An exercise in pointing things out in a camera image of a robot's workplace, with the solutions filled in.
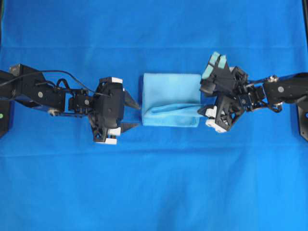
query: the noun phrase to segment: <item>light blue towel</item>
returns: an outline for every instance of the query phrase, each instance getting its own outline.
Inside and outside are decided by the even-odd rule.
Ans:
[[[144,74],[144,126],[197,127],[201,115],[200,75]]]

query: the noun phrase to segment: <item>wire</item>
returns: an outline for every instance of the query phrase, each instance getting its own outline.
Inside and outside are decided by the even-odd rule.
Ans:
[[[273,108],[272,106],[270,106],[268,103],[264,102],[263,100],[261,100],[261,102],[270,110],[272,110],[275,113],[279,113],[282,111],[282,107],[278,106],[278,108]]]
[[[32,72],[32,73],[29,73],[29,74],[24,74],[24,75],[20,75],[20,76],[17,76],[11,80],[8,80],[6,82],[3,82],[0,84],[0,87],[3,87],[7,84],[10,84],[20,78],[24,78],[24,77],[28,77],[28,76],[31,76],[31,75],[34,75],[34,74],[41,74],[41,73],[64,73],[64,74],[67,74],[69,75],[76,83],[78,83],[79,85],[81,85],[82,87],[84,87],[86,90],[92,92],[93,94],[97,94],[97,95],[102,95],[102,96],[107,96],[107,97],[110,97],[109,95],[107,94],[103,94],[103,93],[99,93],[99,92],[95,92],[91,89],[89,89],[86,85],[84,85],[82,82],[80,82],[77,78],[75,78],[71,73],[67,72],[67,71],[61,71],[61,70],[43,70],[43,71],[35,71],[35,72]]]
[[[251,86],[253,86],[253,85],[255,85],[255,84],[263,83],[263,82],[265,82],[266,80],[267,80],[267,78],[259,79],[259,80],[256,80],[256,81],[252,81],[252,82],[250,82],[249,84],[245,85],[245,87],[248,88],[248,87],[251,87]]]

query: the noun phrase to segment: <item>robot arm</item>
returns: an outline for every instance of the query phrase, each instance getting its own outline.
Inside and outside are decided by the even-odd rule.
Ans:
[[[229,68],[226,56],[214,53],[200,83],[207,97],[217,96],[215,105],[198,111],[217,132],[229,131],[244,112],[268,108],[279,113],[283,103],[295,103],[300,134],[308,141],[308,73],[249,81],[240,68]]]
[[[93,140],[99,143],[116,144],[116,137],[126,130],[137,126],[133,123],[121,123],[124,105],[139,109],[128,91],[123,88],[123,80],[114,77],[100,79],[96,91],[91,91],[78,80],[83,89],[71,89],[65,79],[56,84],[47,81],[43,72],[18,64],[10,68],[10,73],[0,71],[0,113],[7,117],[10,101],[16,101],[26,107],[48,112],[51,116],[71,116],[89,118]],[[65,111],[66,95],[68,111]],[[0,129],[4,134],[8,130],[8,121],[0,120]]]

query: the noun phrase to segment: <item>blue cloth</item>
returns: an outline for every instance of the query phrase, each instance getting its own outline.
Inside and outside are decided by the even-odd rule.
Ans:
[[[143,73],[201,74],[214,51],[250,79],[308,71],[302,12],[294,0],[7,0],[0,68],[62,69],[92,89],[121,77],[141,105]],[[245,113],[226,134],[204,122],[101,146],[86,118],[16,104],[0,140],[0,230],[307,230],[295,106]]]
[[[143,75],[142,124],[144,126],[191,127],[199,125],[200,75]]]

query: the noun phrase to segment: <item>screw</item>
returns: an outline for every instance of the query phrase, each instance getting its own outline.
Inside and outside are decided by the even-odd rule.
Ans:
[[[283,87],[278,87],[278,91],[280,92],[280,93],[283,93],[284,92],[284,88]]]

